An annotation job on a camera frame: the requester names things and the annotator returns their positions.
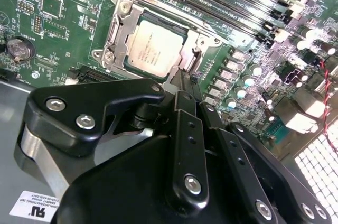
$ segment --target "silver screw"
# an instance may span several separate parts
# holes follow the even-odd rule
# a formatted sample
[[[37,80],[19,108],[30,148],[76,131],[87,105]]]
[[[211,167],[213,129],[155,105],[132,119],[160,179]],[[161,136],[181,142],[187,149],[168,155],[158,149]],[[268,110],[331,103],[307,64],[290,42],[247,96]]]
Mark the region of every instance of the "silver screw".
[[[52,98],[46,101],[46,106],[52,111],[62,111],[65,109],[65,103],[57,98]]]
[[[259,199],[256,200],[256,208],[264,219],[271,220],[273,218],[270,208],[268,208],[268,206]]]
[[[76,119],[76,124],[82,129],[91,130],[95,127],[95,120],[89,115],[80,115]]]
[[[156,92],[160,92],[160,88],[157,85],[152,85],[152,89]]]
[[[315,204],[315,209],[317,210],[317,212],[318,212],[318,214],[319,214],[320,217],[322,217],[324,220],[327,219],[326,213],[323,211],[322,208],[320,208],[319,206],[317,206]]]
[[[32,78],[33,79],[38,79],[40,78],[40,74],[38,71],[33,71],[32,74],[31,74]]]
[[[112,53],[111,53],[111,52],[106,53],[106,54],[105,54],[105,59],[106,59],[107,61],[111,61],[111,60],[113,59]]]
[[[206,108],[207,108],[209,111],[214,111],[214,108],[213,108],[210,104],[207,104],[207,105],[206,105]]]
[[[123,2],[120,3],[120,11],[121,11],[121,13],[123,13],[123,14],[129,13],[130,8],[131,8],[131,6],[130,6],[130,4],[128,2],[123,1]]]
[[[235,125],[236,129],[241,133],[244,132],[243,128],[240,125]]]
[[[305,214],[310,218],[310,219],[314,219],[315,218],[315,214],[313,214],[313,211],[304,203],[301,204],[303,211],[305,212]]]
[[[200,182],[191,175],[184,178],[184,185],[191,194],[198,195],[202,191]]]

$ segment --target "ul logo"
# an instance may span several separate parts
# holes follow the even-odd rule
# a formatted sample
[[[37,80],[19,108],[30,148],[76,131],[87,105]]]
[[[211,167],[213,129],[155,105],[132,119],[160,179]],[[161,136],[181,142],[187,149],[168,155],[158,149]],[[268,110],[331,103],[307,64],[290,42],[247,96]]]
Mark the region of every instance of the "ul logo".
[[[44,209],[45,208],[40,208],[40,207],[35,207],[35,206],[32,207],[31,216],[44,218]]]

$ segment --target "white sticker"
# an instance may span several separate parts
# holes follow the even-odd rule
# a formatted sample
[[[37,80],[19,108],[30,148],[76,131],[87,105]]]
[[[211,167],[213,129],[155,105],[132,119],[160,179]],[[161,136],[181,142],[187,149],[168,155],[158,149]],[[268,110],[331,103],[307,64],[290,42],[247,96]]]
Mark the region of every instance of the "white sticker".
[[[30,191],[23,191],[10,215],[51,222],[59,207],[59,199]]]

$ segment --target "red wire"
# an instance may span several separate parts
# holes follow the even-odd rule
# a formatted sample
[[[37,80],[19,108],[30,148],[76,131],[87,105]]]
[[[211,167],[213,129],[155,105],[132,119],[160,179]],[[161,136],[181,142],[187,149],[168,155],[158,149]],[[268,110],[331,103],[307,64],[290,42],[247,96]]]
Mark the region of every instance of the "red wire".
[[[331,140],[328,138],[328,124],[327,124],[327,117],[328,117],[328,100],[330,98],[329,94],[328,94],[328,88],[330,87],[330,72],[328,71],[328,69],[325,67],[324,61],[321,61],[321,67],[324,70],[324,76],[325,76],[325,98],[324,98],[324,105],[325,105],[325,109],[324,109],[324,115],[323,115],[323,134],[326,138],[326,141],[328,142],[329,146],[332,148],[332,151],[334,151],[337,155],[338,155],[338,150],[337,148],[333,145],[333,143],[331,142]]]

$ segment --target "cpu socket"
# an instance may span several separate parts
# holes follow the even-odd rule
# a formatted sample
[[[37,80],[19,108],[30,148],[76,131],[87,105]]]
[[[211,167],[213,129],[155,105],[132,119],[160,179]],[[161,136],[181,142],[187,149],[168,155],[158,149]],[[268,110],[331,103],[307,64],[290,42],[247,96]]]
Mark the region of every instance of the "cpu socket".
[[[123,77],[169,82],[178,69],[197,71],[208,48],[226,42],[206,22],[162,1],[111,1],[106,43],[91,55]]]

